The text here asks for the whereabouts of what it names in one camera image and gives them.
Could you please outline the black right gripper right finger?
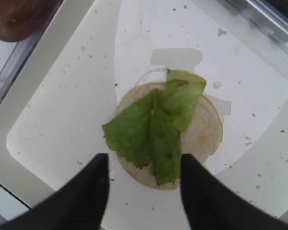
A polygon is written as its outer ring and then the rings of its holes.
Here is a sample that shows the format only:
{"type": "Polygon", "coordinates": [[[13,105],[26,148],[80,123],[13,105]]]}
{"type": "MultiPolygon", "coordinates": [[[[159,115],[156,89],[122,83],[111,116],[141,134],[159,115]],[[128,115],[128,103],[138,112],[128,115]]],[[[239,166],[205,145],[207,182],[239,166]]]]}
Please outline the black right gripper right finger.
{"type": "Polygon", "coordinates": [[[192,155],[180,161],[180,196],[192,230],[288,230],[233,193],[192,155]]]}

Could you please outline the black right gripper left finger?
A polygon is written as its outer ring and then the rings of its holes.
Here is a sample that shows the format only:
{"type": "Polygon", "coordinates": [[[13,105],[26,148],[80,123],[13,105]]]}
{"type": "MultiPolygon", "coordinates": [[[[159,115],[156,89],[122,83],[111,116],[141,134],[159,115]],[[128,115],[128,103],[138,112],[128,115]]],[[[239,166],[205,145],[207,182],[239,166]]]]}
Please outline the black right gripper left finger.
{"type": "Polygon", "coordinates": [[[108,196],[108,155],[99,153],[64,187],[0,230],[98,230],[108,196]]]}

